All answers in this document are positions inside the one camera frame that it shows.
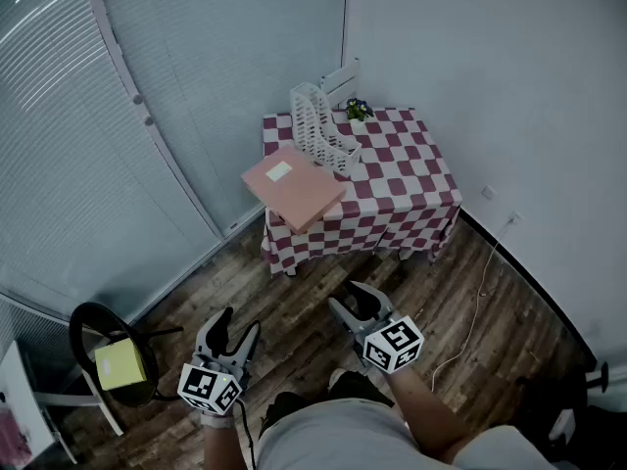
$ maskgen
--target small plant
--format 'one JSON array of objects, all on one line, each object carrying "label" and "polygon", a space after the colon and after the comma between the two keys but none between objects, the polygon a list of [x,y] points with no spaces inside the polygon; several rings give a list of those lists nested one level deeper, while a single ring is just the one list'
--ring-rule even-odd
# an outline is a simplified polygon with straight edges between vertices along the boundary
[{"label": "small plant", "polygon": [[356,118],[364,121],[366,117],[374,117],[374,112],[368,103],[357,98],[351,98],[346,102],[345,111],[349,120]]}]

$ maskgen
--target checkered tablecloth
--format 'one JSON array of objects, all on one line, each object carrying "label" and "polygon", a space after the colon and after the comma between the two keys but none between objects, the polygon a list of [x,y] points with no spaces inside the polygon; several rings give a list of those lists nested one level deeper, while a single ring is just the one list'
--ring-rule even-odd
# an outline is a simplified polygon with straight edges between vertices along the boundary
[{"label": "checkered tablecloth", "polygon": [[[344,199],[303,235],[265,210],[262,254],[272,273],[316,256],[348,251],[429,250],[435,258],[458,217],[461,193],[438,147],[414,110],[374,111],[353,132],[344,112],[333,112],[340,133],[362,143],[362,157],[344,182]],[[264,117],[264,155],[294,144],[289,114]]]}]

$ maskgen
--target white label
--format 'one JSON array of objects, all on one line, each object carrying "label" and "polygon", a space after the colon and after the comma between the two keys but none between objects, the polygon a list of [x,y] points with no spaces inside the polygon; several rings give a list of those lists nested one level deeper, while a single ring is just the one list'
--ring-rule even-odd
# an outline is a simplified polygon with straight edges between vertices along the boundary
[{"label": "white label", "polygon": [[281,177],[287,174],[292,167],[286,162],[280,162],[275,165],[272,169],[265,173],[267,177],[269,177],[272,181],[278,181]]}]

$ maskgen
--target wire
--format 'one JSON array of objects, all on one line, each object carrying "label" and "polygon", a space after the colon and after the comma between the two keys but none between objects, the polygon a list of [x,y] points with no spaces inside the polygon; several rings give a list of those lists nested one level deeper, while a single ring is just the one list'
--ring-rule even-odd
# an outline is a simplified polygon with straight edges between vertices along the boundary
[{"label": "wire", "polygon": [[246,432],[246,437],[248,437],[248,448],[251,450],[251,461],[253,462],[253,470],[257,470],[257,464],[255,463],[255,445],[253,444],[253,438],[251,437],[251,432],[248,430],[248,421],[246,420],[246,406],[244,402],[240,399],[236,400],[242,409],[242,421],[244,422],[244,432]]},{"label": "wire", "polygon": [[461,345],[461,350],[459,350],[459,353],[457,355],[455,355],[455,356],[452,356],[448,360],[445,360],[444,362],[442,362],[440,365],[438,365],[435,368],[435,371],[433,371],[433,374],[431,375],[431,392],[433,392],[435,390],[435,377],[437,376],[438,371],[440,369],[442,369],[448,363],[453,362],[454,360],[457,360],[458,358],[460,358],[461,355],[466,350],[466,346],[468,345],[468,342],[470,341],[470,336],[472,336],[472,329],[474,328],[474,323],[475,323],[475,321],[477,319],[477,315],[479,313],[479,296],[481,296],[481,289],[483,289],[483,283],[486,280],[486,272],[488,271],[488,264],[490,264],[490,260],[492,259],[492,256],[494,255],[494,252],[496,251],[497,247],[501,244],[501,241],[505,238],[506,233],[509,230],[509,227],[513,225],[513,222],[514,222],[514,218],[510,218],[509,221],[506,223],[506,225],[503,227],[503,233],[499,237],[499,240],[497,241],[497,243],[492,248],[492,252],[490,253],[490,256],[488,257],[488,260],[486,261],[486,264],[483,267],[483,276],[481,277],[481,284],[479,284],[479,289],[477,289],[477,296],[476,296],[476,299],[475,299],[474,315],[472,317],[472,323],[470,324],[470,329],[468,330],[468,336],[466,336],[466,339],[463,342],[463,345]]}]

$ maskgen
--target white wall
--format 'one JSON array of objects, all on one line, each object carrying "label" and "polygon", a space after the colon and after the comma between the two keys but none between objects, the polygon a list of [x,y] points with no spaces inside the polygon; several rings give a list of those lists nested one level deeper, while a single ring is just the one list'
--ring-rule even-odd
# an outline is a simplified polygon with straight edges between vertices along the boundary
[{"label": "white wall", "polygon": [[[464,208],[593,351],[627,350],[627,0],[349,0],[373,106],[415,106]],[[480,195],[491,184],[498,197]]]}]

